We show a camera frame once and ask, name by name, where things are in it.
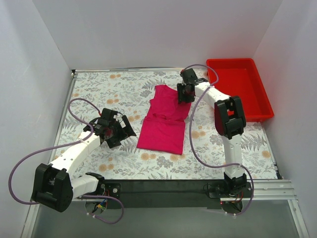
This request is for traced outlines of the magenta t shirt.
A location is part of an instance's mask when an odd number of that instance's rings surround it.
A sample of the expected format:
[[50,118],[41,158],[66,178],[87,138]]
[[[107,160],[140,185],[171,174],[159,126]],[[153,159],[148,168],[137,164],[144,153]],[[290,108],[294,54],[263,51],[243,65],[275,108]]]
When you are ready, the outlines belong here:
[[191,103],[178,103],[176,90],[167,85],[157,85],[143,120],[137,148],[181,155],[185,119],[190,107]]

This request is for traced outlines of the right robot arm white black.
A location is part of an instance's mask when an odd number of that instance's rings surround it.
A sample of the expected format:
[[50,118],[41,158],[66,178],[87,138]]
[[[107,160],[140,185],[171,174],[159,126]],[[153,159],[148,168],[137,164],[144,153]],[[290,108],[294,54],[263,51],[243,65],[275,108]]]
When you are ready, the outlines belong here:
[[185,68],[180,72],[182,83],[177,84],[179,103],[191,103],[197,98],[193,112],[201,100],[214,109],[214,124],[221,136],[225,165],[224,182],[220,191],[230,197],[241,193],[247,185],[247,176],[242,165],[241,141],[246,127],[246,118],[242,100],[238,96],[229,96],[213,86],[205,78],[198,78],[192,68]]

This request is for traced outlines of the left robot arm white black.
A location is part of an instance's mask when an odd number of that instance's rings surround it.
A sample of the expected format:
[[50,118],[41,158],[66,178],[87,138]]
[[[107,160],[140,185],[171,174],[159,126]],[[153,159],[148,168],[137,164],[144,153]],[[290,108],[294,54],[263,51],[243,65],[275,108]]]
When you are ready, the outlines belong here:
[[126,115],[104,108],[100,117],[84,127],[75,145],[69,146],[50,164],[40,164],[36,168],[33,201],[63,212],[74,198],[82,195],[101,198],[106,191],[104,177],[88,172],[73,178],[75,171],[104,142],[109,148],[114,148],[120,146],[122,140],[135,135]]

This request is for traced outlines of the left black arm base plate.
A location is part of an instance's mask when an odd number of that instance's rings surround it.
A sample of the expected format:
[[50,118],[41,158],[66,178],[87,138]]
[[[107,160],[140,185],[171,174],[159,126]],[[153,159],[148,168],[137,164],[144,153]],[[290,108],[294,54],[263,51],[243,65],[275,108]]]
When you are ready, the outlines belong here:
[[103,183],[101,185],[101,195],[120,198],[121,184],[119,183]]

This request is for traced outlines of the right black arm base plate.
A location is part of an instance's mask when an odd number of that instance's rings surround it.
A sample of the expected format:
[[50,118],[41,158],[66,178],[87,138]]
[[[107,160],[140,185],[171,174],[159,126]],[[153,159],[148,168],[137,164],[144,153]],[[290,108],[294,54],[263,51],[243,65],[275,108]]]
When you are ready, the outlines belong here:
[[223,180],[212,180],[208,181],[203,186],[203,191],[209,198],[236,198],[236,197],[250,197],[251,195],[251,184],[246,183],[244,187],[230,189],[225,181]]

